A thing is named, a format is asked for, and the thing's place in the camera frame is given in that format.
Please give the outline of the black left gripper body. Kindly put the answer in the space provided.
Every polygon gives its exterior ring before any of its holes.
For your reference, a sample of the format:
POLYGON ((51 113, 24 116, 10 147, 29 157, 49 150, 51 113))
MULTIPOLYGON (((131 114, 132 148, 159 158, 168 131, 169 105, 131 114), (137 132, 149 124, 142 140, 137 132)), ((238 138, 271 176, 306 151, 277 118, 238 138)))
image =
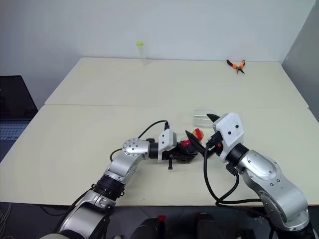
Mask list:
POLYGON ((173 161, 181 157, 193 156, 189 153, 190 142, 188 140, 181 141, 171 150, 165 150, 162 153, 162 160, 168 161, 168 170, 173 170, 173 161))

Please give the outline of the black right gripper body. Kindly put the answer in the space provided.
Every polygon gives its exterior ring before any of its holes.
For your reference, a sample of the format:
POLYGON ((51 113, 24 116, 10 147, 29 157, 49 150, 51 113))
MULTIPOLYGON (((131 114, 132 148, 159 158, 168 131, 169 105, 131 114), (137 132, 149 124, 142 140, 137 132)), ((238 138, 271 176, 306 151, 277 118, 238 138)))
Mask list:
POLYGON ((216 154, 217 156, 220 156, 223 150, 222 141, 223 141, 223 138, 219 131, 211 136, 210 140, 206 143, 206 148, 205 148, 207 158, 210 158, 214 154, 216 154))

